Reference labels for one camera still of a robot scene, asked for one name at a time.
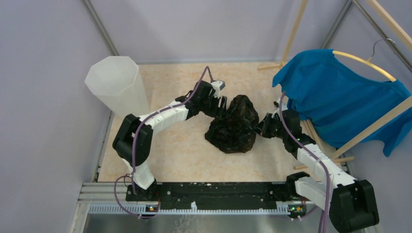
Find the black plastic trash bag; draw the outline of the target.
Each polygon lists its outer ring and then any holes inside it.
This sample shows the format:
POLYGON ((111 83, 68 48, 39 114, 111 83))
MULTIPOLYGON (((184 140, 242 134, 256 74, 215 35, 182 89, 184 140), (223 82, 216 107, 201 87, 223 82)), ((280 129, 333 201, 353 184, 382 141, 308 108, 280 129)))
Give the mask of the black plastic trash bag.
POLYGON ((258 123, 258 112, 251 100, 247 95, 237 95, 230 102, 225 117, 210 123, 205 140, 226 154, 246 153, 256 141, 258 123))

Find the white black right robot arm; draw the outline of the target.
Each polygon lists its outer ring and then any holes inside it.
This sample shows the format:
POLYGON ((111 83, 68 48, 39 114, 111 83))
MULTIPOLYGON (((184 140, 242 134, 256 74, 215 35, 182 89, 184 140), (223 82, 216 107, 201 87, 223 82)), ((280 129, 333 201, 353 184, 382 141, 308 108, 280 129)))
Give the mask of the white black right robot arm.
POLYGON ((318 178, 308 175, 290 178, 285 194, 291 200, 301 196, 324 211, 340 233, 352 233, 379 223, 373 186, 357 180, 326 156, 316 142, 302 132, 296 111, 283 110, 266 117, 254 127, 264 138, 280 138, 287 152, 318 178))

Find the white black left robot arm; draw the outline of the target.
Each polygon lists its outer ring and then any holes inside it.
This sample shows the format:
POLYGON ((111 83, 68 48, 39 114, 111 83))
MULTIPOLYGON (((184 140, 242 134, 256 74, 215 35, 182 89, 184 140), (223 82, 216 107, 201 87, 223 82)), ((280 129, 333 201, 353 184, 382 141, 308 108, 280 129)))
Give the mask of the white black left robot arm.
POLYGON ((225 88, 222 80, 211 83, 199 81, 189 96, 177 97, 167 106, 150 114, 127 115, 113 141, 112 147, 125 162, 132 180, 132 191, 143 200, 154 198, 155 178, 147 164, 153 136, 167 127, 190 119, 200 112, 221 118, 226 112, 227 98, 221 94, 225 88))

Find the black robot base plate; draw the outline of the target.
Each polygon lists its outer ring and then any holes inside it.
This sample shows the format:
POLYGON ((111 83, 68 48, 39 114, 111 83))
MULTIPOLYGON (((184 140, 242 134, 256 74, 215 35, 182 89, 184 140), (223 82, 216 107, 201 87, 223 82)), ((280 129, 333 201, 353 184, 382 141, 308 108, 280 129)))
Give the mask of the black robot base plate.
POLYGON ((184 210, 195 203, 199 210, 275 210, 306 212, 307 200, 292 193, 285 182, 163 182, 136 191, 127 187, 126 201, 154 201, 162 210, 184 210))

